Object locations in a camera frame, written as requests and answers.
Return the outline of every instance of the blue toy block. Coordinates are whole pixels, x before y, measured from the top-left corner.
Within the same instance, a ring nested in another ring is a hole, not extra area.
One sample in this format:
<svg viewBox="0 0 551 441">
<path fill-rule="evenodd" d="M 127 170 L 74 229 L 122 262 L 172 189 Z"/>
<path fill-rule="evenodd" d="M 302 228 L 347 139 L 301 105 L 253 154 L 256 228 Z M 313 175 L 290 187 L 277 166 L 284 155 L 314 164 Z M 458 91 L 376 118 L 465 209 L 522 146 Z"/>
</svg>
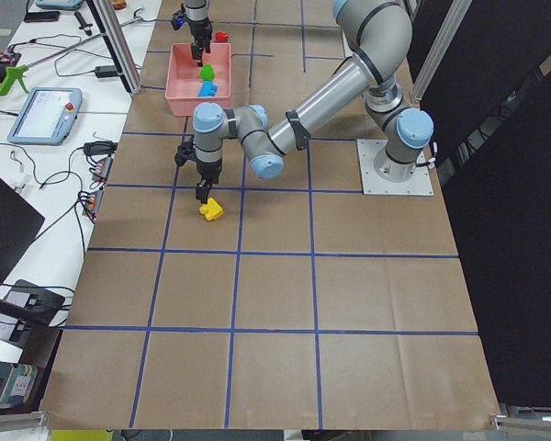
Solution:
<svg viewBox="0 0 551 441">
<path fill-rule="evenodd" d="M 215 96 L 218 90 L 219 87 L 217 85 L 211 81 L 205 81 L 202 83 L 202 88 L 200 89 L 198 96 Z"/>
</svg>

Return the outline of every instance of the tablet screen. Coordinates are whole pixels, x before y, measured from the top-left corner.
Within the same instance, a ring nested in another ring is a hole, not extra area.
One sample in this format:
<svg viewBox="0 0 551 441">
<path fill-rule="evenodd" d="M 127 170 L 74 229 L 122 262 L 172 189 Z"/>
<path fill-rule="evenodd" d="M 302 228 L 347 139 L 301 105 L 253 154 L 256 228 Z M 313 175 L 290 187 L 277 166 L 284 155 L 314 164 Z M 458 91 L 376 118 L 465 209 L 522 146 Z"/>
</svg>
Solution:
<svg viewBox="0 0 551 441">
<path fill-rule="evenodd" d="M 20 138 L 50 138 L 54 135 L 71 91 L 39 90 L 33 96 L 15 135 Z"/>
</svg>

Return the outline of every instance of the power adapter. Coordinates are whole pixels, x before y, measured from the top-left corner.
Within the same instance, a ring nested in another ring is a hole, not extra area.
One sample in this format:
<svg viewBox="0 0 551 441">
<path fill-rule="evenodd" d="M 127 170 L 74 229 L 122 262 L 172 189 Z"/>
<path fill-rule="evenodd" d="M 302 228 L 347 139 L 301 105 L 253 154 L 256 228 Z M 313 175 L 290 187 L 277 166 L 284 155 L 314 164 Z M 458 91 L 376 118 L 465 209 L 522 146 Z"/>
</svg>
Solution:
<svg viewBox="0 0 551 441">
<path fill-rule="evenodd" d="M 110 78 L 113 76 L 118 76 L 117 66 L 97 66 L 94 69 L 94 74 L 96 75 L 96 78 Z"/>
<path fill-rule="evenodd" d="M 100 154 L 112 154 L 117 150 L 118 142 L 112 141 L 94 141 L 84 144 L 84 154 L 86 156 L 98 156 Z"/>
</svg>

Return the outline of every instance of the yellow toy block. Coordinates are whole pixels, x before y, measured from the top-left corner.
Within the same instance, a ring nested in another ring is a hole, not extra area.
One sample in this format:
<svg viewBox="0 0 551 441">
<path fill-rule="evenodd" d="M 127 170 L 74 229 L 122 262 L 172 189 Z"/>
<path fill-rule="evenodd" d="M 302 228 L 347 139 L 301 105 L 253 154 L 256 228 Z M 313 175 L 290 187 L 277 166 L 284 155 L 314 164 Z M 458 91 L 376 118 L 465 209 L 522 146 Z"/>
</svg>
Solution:
<svg viewBox="0 0 551 441">
<path fill-rule="evenodd" d="M 200 207 L 200 214 L 204 216 L 207 221 L 216 221 L 224 214 L 224 209 L 214 198 L 208 198 L 208 204 Z"/>
</svg>

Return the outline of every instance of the white desk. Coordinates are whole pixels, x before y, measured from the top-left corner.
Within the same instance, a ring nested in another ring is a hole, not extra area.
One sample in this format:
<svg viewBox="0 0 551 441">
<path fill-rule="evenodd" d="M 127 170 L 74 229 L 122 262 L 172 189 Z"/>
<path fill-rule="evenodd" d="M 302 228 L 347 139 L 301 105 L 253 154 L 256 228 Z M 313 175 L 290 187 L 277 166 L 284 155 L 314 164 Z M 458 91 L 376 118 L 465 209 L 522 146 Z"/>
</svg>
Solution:
<svg viewBox="0 0 551 441">
<path fill-rule="evenodd" d="M 123 23 L 133 17 L 133 12 L 141 5 L 141 12 L 146 19 L 157 17 L 162 0 L 148 0 L 144 4 L 131 4 L 117 12 L 118 20 Z M 39 9 L 32 6 L 31 11 Z M 83 5 L 81 12 L 88 23 L 95 23 L 89 8 Z M 77 35 L 86 38 L 85 33 L 78 28 L 79 24 L 72 12 L 62 11 L 60 20 L 53 23 L 22 23 L 11 39 L 11 43 L 28 41 L 39 36 L 51 36 L 60 33 Z M 123 28 L 127 42 L 129 43 L 135 63 L 142 64 L 149 40 L 153 31 L 153 23 L 139 23 Z M 96 34 L 98 28 L 93 26 Z M 68 46 L 76 39 L 59 37 L 57 39 L 44 40 L 52 44 Z M 108 55 L 104 41 L 98 39 L 86 44 L 82 49 Z M 22 53 L 21 63 L 28 64 L 41 59 L 58 49 L 45 48 L 38 45 L 26 45 L 17 48 Z M 58 64 L 62 74 L 77 73 L 94 69 L 97 65 L 111 64 L 112 61 L 72 53 Z M 75 122 L 70 136 L 61 146 L 25 146 L 30 156 L 37 163 L 37 175 L 44 179 L 52 173 L 66 170 L 67 161 L 71 151 L 80 147 L 84 142 L 95 141 L 93 133 L 98 137 L 118 141 L 126 114 L 129 111 L 130 95 L 124 90 L 119 78 L 98 80 L 93 74 L 77 77 L 58 77 L 55 74 L 53 61 L 45 62 L 27 73 L 25 81 L 28 89 L 31 87 L 78 87 L 82 90 L 84 102 Z M 27 99 L 19 84 L 13 86 L 8 96 L 0 97 L 0 110 L 18 112 Z M 10 131 L 15 119 L 7 115 L 0 115 L 0 142 L 6 142 L 6 135 Z M 18 173 L 18 164 L 9 159 L 9 153 L 13 148 L 0 146 L 0 177 L 7 183 L 11 183 Z M 72 170 L 78 173 L 84 180 L 85 187 L 91 182 L 88 165 L 81 152 L 73 157 Z M 32 170 L 29 160 L 23 153 L 18 153 L 17 158 L 25 164 L 25 172 Z M 36 183 L 23 190 L 22 196 L 45 217 L 43 228 L 49 226 L 61 214 L 63 214 L 75 201 L 80 189 L 79 180 L 70 178 L 59 185 L 45 187 L 39 190 Z M 86 243 L 92 233 L 92 224 L 86 218 L 81 218 Z M 61 285 L 74 288 L 84 261 L 82 241 L 77 221 L 73 213 L 69 213 L 56 227 L 42 236 L 31 245 L 18 265 L 6 279 L 6 283 L 14 283 L 24 278 L 36 285 L 52 286 Z M 3 298 L 8 288 L 0 288 L 0 297 Z M 53 322 L 60 322 L 64 318 L 62 312 L 55 317 Z M 0 360 L 16 362 L 20 356 L 20 350 L 4 342 L 0 342 Z"/>
<path fill-rule="evenodd" d="M 45 179 L 52 173 L 66 170 L 69 154 L 77 147 L 84 145 L 84 142 L 95 141 L 92 136 L 95 130 L 102 138 L 118 141 L 124 119 L 124 115 L 82 114 L 78 116 L 70 136 L 63 145 L 25 146 L 25 150 L 37 163 L 39 180 Z M 13 117 L 0 115 L 0 142 L 6 142 L 6 133 L 10 130 L 13 122 Z M 11 150 L 19 152 L 19 149 L 14 147 L 0 146 L 0 177 L 7 183 L 12 182 L 19 169 L 19 165 L 9 159 Z M 27 157 L 23 153 L 18 153 L 17 158 L 25 165 L 25 173 L 30 173 L 32 165 Z M 92 181 L 82 152 L 73 156 L 72 170 L 82 177 L 84 189 L 87 189 Z M 73 204 L 79 189 L 79 180 L 75 176 L 70 176 L 61 184 L 47 186 L 43 189 L 39 189 L 37 183 L 31 183 L 24 188 L 22 196 L 45 217 L 43 224 L 43 228 L 45 228 Z M 85 217 L 80 219 L 87 243 L 92 234 L 92 223 Z M 58 285 L 74 288 L 83 261 L 79 227 L 76 218 L 70 212 L 48 233 L 30 246 L 6 279 L 6 283 L 12 284 L 23 278 L 40 286 Z M 8 290 L 9 288 L 6 287 L 0 288 L 0 298 L 3 298 Z M 53 291 L 63 296 L 71 295 L 64 290 L 54 289 Z M 64 317 L 61 312 L 53 322 L 60 322 Z M 0 360 L 15 362 L 18 360 L 19 354 L 20 351 L 12 345 L 0 342 Z"/>
<path fill-rule="evenodd" d="M 144 4 L 141 15 L 145 19 L 157 17 L 161 0 L 148 0 Z M 128 7 L 118 11 L 118 21 L 124 23 L 133 17 L 134 11 L 141 4 L 129 3 Z M 97 34 L 98 27 L 86 4 L 80 9 L 88 23 L 94 23 L 92 30 Z M 153 32 L 154 23 L 136 23 L 123 28 L 135 63 L 141 65 L 145 59 L 149 40 Z M 11 43 L 29 41 L 37 37 L 68 34 L 86 39 L 85 33 L 80 30 L 79 24 L 72 12 L 62 11 L 60 19 L 52 23 L 22 23 L 11 39 Z M 70 46 L 77 39 L 58 37 L 57 39 L 40 40 L 39 42 Z M 87 43 L 80 49 L 108 56 L 107 47 L 102 39 Z M 45 48 L 39 45 L 19 46 L 16 51 L 22 54 L 19 64 L 29 64 L 46 57 L 60 49 Z M 111 60 L 99 58 L 81 52 L 71 53 L 58 63 L 61 74 L 75 74 L 93 70 L 98 65 L 112 64 Z M 93 73 L 81 76 L 59 77 L 55 73 L 53 61 L 45 62 L 32 67 L 26 73 L 25 84 L 28 90 L 32 87 L 78 87 L 82 90 L 85 102 L 82 105 L 83 113 L 128 113 L 130 95 L 125 91 L 120 78 L 97 79 Z M 0 96 L 0 110 L 19 111 L 27 99 L 18 83 L 15 83 L 7 96 Z"/>
</svg>

